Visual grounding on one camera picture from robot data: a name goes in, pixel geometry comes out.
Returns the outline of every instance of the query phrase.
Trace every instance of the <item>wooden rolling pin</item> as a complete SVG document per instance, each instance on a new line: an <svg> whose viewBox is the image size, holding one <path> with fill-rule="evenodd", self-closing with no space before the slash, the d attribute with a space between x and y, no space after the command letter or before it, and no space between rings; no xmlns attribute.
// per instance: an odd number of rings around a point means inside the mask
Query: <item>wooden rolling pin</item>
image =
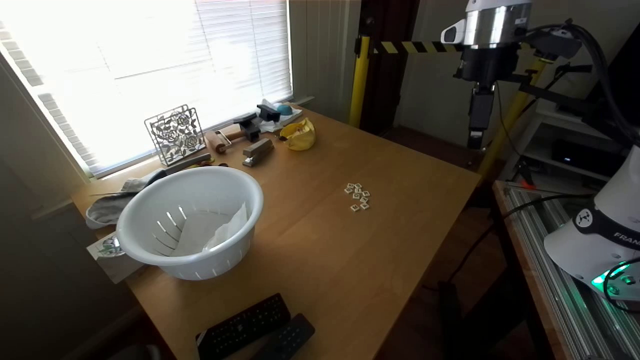
<svg viewBox="0 0 640 360"><path fill-rule="evenodd" d="M239 125L233 124L220 131L207 131L204 137L209 142L211 149L214 149L218 154L224 154L234 140L243 138L245 135Z"/></svg>

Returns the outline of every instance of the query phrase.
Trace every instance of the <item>yellow and black striped tape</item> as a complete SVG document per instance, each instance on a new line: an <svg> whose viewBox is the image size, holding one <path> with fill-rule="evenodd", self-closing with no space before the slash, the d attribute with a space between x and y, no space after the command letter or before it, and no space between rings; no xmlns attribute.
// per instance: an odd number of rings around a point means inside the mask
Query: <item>yellow and black striped tape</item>
<svg viewBox="0 0 640 360"><path fill-rule="evenodd" d="M459 53L465 47L461 44L443 44L439 41L380 41L373 44L374 54L430 54ZM521 49L530 49L529 44L521 44Z"/></svg>

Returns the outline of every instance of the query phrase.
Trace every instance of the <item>black remote control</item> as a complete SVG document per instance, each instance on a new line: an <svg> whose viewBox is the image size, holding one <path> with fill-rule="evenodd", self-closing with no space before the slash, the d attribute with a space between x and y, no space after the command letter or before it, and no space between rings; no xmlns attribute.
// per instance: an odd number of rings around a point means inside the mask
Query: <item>black remote control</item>
<svg viewBox="0 0 640 360"><path fill-rule="evenodd" d="M223 359L289 322L291 314L280 294L231 316L196 336L200 359Z"/></svg>
<svg viewBox="0 0 640 360"><path fill-rule="evenodd" d="M307 318L302 314L298 314L269 339L267 345L260 349L251 359L289 360L315 332L316 330Z"/></svg>

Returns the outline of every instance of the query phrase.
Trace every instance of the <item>window blinds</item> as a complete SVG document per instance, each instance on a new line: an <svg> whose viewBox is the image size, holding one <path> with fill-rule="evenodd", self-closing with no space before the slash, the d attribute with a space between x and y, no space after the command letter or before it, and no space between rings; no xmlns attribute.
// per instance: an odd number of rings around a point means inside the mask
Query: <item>window blinds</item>
<svg viewBox="0 0 640 360"><path fill-rule="evenodd" d="M292 95L287 2L11 1L0 39L94 174L153 151L143 121L203 128Z"/></svg>

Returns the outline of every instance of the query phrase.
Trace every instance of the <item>white paper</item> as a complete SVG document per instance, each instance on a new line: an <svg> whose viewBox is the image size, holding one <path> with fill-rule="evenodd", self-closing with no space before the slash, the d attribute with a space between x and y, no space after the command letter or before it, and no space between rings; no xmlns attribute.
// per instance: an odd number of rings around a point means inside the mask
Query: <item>white paper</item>
<svg viewBox="0 0 640 360"><path fill-rule="evenodd" d="M271 104L269 101L263 99L262 100L262 105L266 105L269 106L272 109L276 109L277 106L275 106L274 104ZM258 127L260 128L260 131L263 133L272 133L274 131L280 130L281 128L289 125L293 120L295 120L297 117L300 116L300 114L302 114L302 110L300 109L296 109L296 108L291 108L293 114L289 115L289 116L280 116L280 121L278 122L273 122L273 121L262 121L260 124L258 124Z"/></svg>
<svg viewBox="0 0 640 360"><path fill-rule="evenodd" d="M202 251L208 251L227 241L231 236L235 235L242 226L248 221L246 216L246 205L242 203L240 210L231 218L227 224L224 224L216 230L216 234L207 242Z"/></svg>
<svg viewBox="0 0 640 360"><path fill-rule="evenodd" d="M182 227L180 241L171 256L197 254L207 245L216 230L231 220L230 215L197 211L189 214Z"/></svg>

